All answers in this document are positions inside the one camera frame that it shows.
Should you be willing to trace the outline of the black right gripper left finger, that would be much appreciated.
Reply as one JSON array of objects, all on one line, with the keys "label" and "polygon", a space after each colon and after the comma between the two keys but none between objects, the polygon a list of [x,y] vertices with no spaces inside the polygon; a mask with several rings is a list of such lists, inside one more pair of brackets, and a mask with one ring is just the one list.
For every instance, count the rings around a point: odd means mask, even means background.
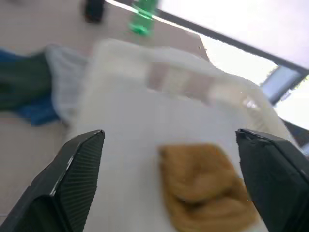
[{"label": "black right gripper left finger", "polygon": [[2,222],[2,232],[81,232],[97,190],[103,130],[67,141]]}]

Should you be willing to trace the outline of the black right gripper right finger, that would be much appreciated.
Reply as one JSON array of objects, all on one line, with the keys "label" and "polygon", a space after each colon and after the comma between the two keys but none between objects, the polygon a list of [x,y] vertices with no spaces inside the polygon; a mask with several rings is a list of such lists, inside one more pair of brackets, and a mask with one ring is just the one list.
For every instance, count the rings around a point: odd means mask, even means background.
[{"label": "black right gripper right finger", "polygon": [[290,141],[254,130],[236,131],[248,193],[270,232],[309,230],[309,160]]}]

